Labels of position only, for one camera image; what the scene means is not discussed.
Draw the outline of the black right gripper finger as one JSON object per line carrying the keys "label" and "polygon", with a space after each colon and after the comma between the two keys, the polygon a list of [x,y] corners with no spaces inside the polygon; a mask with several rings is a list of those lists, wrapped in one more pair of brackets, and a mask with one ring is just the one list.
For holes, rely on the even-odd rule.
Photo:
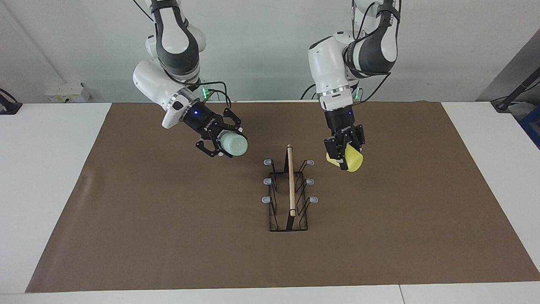
{"label": "black right gripper finger", "polygon": [[199,140],[195,143],[195,146],[206,155],[210,157],[222,157],[226,156],[232,158],[232,154],[226,152],[218,141],[213,140]]}
{"label": "black right gripper finger", "polygon": [[222,131],[242,133],[241,119],[231,109],[224,109],[221,114],[220,128]]}

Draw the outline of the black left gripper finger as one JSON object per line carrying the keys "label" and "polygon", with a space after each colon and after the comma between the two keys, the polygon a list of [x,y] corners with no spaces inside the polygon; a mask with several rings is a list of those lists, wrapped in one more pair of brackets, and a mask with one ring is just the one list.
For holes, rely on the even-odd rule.
{"label": "black left gripper finger", "polygon": [[365,144],[365,136],[363,126],[354,126],[348,131],[348,144],[355,150],[362,150],[362,145]]}
{"label": "black left gripper finger", "polygon": [[335,136],[331,136],[324,140],[324,146],[327,162],[335,164],[342,171],[347,171],[346,147],[343,142],[340,142]]}

